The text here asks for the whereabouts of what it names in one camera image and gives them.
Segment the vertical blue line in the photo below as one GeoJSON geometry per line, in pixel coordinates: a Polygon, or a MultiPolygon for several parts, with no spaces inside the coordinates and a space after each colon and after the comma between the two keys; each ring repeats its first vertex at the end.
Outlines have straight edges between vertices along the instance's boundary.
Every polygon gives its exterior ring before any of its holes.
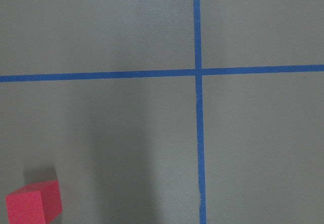
{"type": "Polygon", "coordinates": [[[198,185],[200,193],[199,222],[206,224],[206,184],[205,184],[205,146],[204,146],[204,111],[203,111],[203,76],[201,65],[201,29],[200,0],[193,0],[195,82],[196,82],[196,117],[198,151],[198,185]]]}

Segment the blue line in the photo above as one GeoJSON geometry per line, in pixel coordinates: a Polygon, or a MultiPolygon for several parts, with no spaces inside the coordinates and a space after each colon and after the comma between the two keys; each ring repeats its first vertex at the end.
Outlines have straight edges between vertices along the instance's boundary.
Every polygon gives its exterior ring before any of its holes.
{"type": "Polygon", "coordinates": [[[204,147],[204,110],[203,110],[203,76],[201,63],[201,27],[200,0],[193,0],[194,19],[194,55],[196,71],[196,117],[197,117],[197,151],[198,151],[198,185],[200,193],[199,222],[207,223],[206,184],[205,184],[205,147],[204,147]]]}
{"type": "Polygon", "coordinates": [[[209,69],[203,69],[202,70],[202,75],[207,76],[207,75],[287,73],[287,72],[316,72],[316,71],[324,71],[324,65],[209,68],[209,69]]]}
{"type": "Polygon", "coordinates": [[[155,70],[155,71],[122,71],[122,72],[90,72],[90,73],[63,73],[63,74],[0,76],[0,82],[86,80],[86,79],[167,77],[167,76],[194,76],[194,75],[195,75],[194,69],[155,70]]]}

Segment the gray tile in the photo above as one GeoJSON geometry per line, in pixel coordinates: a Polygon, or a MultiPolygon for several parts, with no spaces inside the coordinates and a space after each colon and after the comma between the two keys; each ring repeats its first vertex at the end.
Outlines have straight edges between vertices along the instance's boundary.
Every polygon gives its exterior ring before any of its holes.
{"type": "Polygon", "coordinates": [[[324,219],[322,73],[204,78],[209,223],[324,219]]]}
{"type": "Polygon", "coordinates": [[[192,0],[0,3],[0,75],[194,67],[192,0]]]}
{"type": "Polygon", "coordinates": [[[324,0],[201,0],[203,67],[322,64],[324,0]]]}
{"type": "MultiPolygon", "coordinates": [[[[1,83],[0,90],[0,199],[57,177],[57,223],[198,223],[193,77],[1,83]]],[[[0,209],[6,223],[4,201],[0,209]]]]}

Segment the red cube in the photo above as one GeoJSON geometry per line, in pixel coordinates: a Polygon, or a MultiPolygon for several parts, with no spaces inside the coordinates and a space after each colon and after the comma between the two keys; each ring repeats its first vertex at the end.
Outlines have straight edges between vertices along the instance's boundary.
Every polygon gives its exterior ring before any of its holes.
{"type": "Polygon", "coordinates": [[[22,187],[6,196],[10,224],[49,224],[62,212],[58,181],[22,187]]]}

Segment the cube's side face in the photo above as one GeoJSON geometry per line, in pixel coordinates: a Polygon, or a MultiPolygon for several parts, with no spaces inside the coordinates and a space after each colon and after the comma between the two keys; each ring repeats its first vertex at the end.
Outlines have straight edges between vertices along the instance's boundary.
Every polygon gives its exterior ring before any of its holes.
{"type": "Polygon", "coordinates": [[[46,224],[53,221],[62,212],[62,202],[58,181],[42,190],[42,202],[46,224]]]}
{"type": "Polygon", "coordinates": [[[41,192],[6,197],[9,224],[46,224],[41,192]]]}

